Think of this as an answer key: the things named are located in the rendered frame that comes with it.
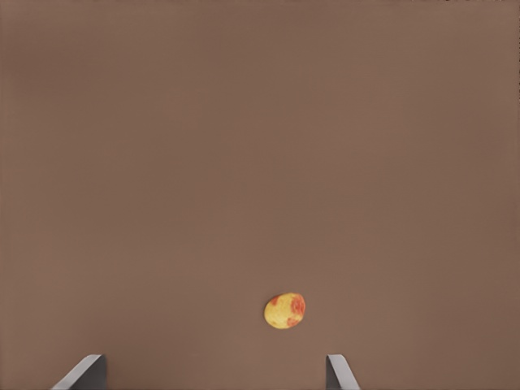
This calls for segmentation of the yellow potato with red patches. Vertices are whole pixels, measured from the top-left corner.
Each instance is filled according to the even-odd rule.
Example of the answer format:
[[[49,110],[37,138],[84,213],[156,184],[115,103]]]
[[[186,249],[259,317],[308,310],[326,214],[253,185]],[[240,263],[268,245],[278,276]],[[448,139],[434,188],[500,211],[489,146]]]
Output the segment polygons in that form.
[[[296,292],[281,293],[265,305],[263,317],[275,329],[286,330],[298,325],[306,312],[305,298]]]

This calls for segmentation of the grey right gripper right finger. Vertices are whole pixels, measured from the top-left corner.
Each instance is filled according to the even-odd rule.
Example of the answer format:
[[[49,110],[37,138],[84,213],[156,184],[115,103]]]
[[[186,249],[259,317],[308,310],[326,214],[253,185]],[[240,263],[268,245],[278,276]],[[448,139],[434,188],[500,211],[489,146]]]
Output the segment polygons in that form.
[[[360,390],[360,386],[342,354],[326,356],[326,390]]]

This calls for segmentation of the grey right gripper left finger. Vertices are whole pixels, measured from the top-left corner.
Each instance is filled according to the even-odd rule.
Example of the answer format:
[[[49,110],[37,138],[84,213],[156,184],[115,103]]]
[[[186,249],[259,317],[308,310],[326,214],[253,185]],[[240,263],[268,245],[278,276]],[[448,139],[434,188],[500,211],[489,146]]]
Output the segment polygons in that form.
[[[107,390],[104,354],[90,354],[78,362],[50,390]]]

